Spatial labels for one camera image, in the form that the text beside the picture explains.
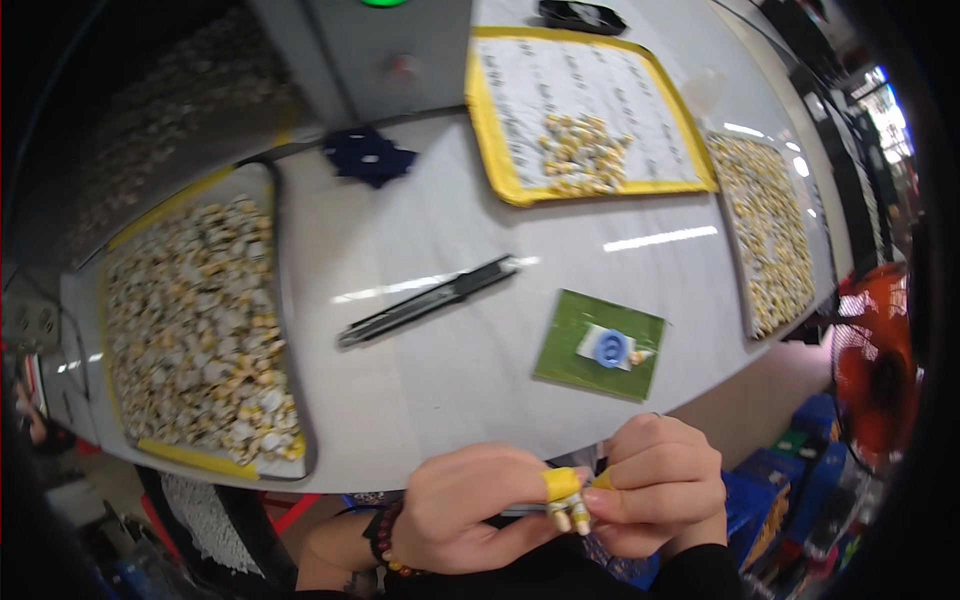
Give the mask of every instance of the person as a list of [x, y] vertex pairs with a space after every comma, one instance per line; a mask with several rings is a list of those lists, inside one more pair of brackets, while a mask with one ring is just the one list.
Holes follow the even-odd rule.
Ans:
[[382, 564], [374, 555], [381, 547], [404, 569], [423, 571], [401, 576], [388, 569], [388, 599], [743, 597], [727, 549], [721, 456], [706, 436], [651, 413], [630, 419], [606, 449], [615, 490], [582, 493], [595, 519], [593, 533], [616, 557], [645, 558], [659, 550], [660, 572], [649, 591], [617, 581], [586, 557], [582, 538], [561, 536], [546, 515], [497, 522], [514, 504], [546, 500], [541, 473], [549, 467], [509, 444], [487, 443], [424, 462], [392, 511], [336, 516], [313, 530], [300, 558], [296, 597], [369, 594], [376, 582], [363, 574]]

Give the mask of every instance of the black phone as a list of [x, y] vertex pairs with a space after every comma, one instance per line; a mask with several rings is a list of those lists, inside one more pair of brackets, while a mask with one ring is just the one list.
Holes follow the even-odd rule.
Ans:
[[627, 24], [612, 9], [584, 2], [540, 0], [540, 16], [547, 27], [601, 36], [619, 36], [627, 29]]

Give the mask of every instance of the green light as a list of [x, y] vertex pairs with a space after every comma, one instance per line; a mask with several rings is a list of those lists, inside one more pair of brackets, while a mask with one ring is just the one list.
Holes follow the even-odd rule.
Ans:
[[407, 0], [360, 0], [364, 4], [368, 4], [372, 7], [379, 7], [381, 9], [389, 9], [400, 4], [403, 4]]

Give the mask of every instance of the yellow tape finger wrap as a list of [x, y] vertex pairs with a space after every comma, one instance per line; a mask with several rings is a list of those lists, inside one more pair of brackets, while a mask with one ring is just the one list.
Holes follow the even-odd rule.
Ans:
[[602, 473], [597, 475], [597, 478], [593, 480], [592, 488], [599, 488], [600, 490], [616, 490], [613, 486], [613, 483], [610, 481], [610, 468], [607, 467]]
[[580, 491], [580, 480], [572, 467], [552, 468], [541, 471], [540, 475], [546, 483], [547, 502], [556, 502]]

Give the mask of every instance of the hand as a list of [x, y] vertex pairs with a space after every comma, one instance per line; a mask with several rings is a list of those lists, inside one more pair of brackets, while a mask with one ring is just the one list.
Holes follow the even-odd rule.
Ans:
[[[391, 541], [411, 568], [460, 575], [506, 566], [559, 535], [546, 515], [497, 530], [482, 521], [512, 504], [545, 502], [537, 457], [509, 444], [474, 444], [423, 463], [407, 482]], [[581, 482], [586, 471], [578, 473]]]
[[589, 488], [583, 497], [601, 521], [593, 531], [608, 552], [646, 558], [666, 544], [669, 558], [703, 543], [727, 544], [721, 456], [703, 432], [639, 415], [613, 434], [607, 455], [616, 490]]

